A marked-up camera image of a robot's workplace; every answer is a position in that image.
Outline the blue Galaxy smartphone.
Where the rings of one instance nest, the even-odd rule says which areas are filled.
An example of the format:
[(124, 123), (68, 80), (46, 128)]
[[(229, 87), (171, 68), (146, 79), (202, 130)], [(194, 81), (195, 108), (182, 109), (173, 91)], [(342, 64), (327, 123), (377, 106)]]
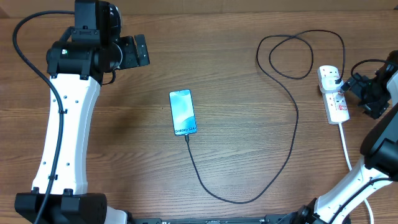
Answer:
[(174, 134), (182, 136), (196, 133), (197, 121), (191, 91), (189, 89), (171, 91), (169, 100)]

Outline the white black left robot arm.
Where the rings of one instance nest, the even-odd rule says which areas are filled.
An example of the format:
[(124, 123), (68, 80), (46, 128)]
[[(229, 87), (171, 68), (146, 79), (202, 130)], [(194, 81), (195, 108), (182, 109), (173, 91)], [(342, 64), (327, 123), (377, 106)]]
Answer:
[(50, 112), (44, 151), (28, 193), (16, 195), (16, 212), (31, 223), (132, 223), (131, 213), (90, 193), (86, 155), (90, 124), (106, 73), (150, 63), (142, 34), (122, 36), (122, 15), (106, 1), (76, 1), (75, 23), (47, 51)]

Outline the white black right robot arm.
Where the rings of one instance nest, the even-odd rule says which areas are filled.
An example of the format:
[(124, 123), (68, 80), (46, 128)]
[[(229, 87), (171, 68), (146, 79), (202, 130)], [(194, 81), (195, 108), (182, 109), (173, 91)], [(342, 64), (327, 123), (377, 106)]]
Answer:
[(321, 66), (319, 87), (328, 122), (341, 126), (349, 119), (344, 93), (359, 98), (364, 113), (380, 121), (360, 147), (358, 162), (328, 193), (279, 219), (279, 223), (350, 223), (349, 214), (377, 190), (397, 181), (397, 51), (382, 61), (374, 78), (351, 72), (338, 81), (336, 67)]

